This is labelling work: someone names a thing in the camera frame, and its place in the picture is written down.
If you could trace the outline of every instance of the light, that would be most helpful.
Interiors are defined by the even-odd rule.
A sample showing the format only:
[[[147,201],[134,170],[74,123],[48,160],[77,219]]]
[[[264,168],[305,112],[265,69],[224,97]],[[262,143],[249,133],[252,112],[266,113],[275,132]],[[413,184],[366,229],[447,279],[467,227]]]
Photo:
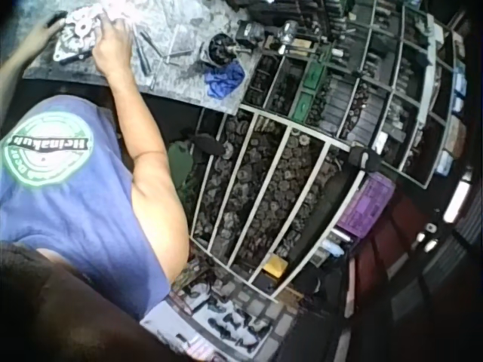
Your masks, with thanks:
[[[428,241],[428,244],[424,246],[424,251],[429,253],[431,250],[435,248],[436,245],[438,245],[438,241],[436,239],[432,239]]]
[[[426,236],[424,235],[424,233],[423,233],[423,232],[420,232],[420,233],[419,233],[419,234],[416,236],[416,240],[417,240],[417,242],[418,242],[418,243],[420,243],[421,241],[423,241],[423,240],[424,240],[424,238],[425,238],[425,237],[426,237]]]
[[[451,202],[448,205],[448,208],[446,209],[446,212],[443,216],[443,220],[445,222],[451,224],[458,217],[460,209],[463,206],[463,202],[468,195],[468,191],[469,184],[464,181],[460,181],[460,183],[458,183],[458,187],[456,187],[456,191],[453,194],[453,198],[451,199]]]

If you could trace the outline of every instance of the workbench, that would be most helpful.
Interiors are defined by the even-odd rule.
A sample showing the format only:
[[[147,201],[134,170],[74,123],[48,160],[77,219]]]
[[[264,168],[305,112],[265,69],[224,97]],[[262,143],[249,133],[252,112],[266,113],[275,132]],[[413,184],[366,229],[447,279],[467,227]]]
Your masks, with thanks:
[[[159,55],[146,42],[143,43],[152,69],[159,66],[157,82],[152,90],[149,89],[152,76],[144,76],[136,51],[133,51],[131,63],[140,91],[234,115],[260,59],[260,54],[238,56],[238,61],[245,71],[245,79],[223,100],[208,96],[208,86],[205,84],[203,70],[195,66],[195,62],[202,42],[209,41],[218,32],[234,36],[238,28],[237,22],[247,19],[247,14],[242,10],[238,13],[234,12],[224,0],[125,0],[125,2],[134,9],[130,11],[133,20],[149,33],[164,54],[168,55],[171,39],[177,27],[183,27],[185,32],[192,36],[191,41],[194,44],[192,54],[173,58],[171,62],[177,64],[173,65],[160,60]],[[0,35],[2,60],[5,60],[42,17],[47,17],[58,10],[72,11],[94,3],[96,3],[95,0],[19,0],[13,16]],[[24,78],[106,85],[105,78],[96,70],[92,58],[67,66],[54,62],[52,60],[54,41],[51,43],[26,70]]]

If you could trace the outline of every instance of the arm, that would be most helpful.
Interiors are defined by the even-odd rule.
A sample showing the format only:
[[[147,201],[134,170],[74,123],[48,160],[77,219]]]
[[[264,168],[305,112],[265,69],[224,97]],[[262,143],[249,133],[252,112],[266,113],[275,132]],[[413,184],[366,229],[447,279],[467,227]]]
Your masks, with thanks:
[[[65,20],[61,19],[54,25],[47,27],[49,20],[52,18],[50,16],[38,23],[0,68],[0,127],[3,125],[23,70],[44,50],[54,34],[64,26]]]
[[[119,125],[134,160],[132,203],[168,279],[183,270],[189,252],[186,216],[177,197],[168,154],[158,125],[141,97],[131,71],[131,38],[124,21],[104,16],[94,51],[97,68],[114,96]]]

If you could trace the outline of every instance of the blue t-shirt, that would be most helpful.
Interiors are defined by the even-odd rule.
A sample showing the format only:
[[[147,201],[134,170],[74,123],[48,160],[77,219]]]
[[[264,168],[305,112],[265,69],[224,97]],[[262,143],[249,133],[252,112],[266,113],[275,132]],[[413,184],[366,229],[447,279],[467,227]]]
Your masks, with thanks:
[[[140,320],[169,282],[137,221],[105,109],[57,96],[0,141],[0,240],[59,253]]]

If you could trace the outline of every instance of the blue rag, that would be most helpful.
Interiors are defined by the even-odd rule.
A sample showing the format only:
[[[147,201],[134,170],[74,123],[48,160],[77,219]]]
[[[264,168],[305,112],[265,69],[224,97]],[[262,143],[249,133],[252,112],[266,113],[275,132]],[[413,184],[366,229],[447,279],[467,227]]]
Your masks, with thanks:
[[[245,78],[245,71],[237,61],[223,68],[212,68],[205,73],[208,96],[222,100],[232,93]]]

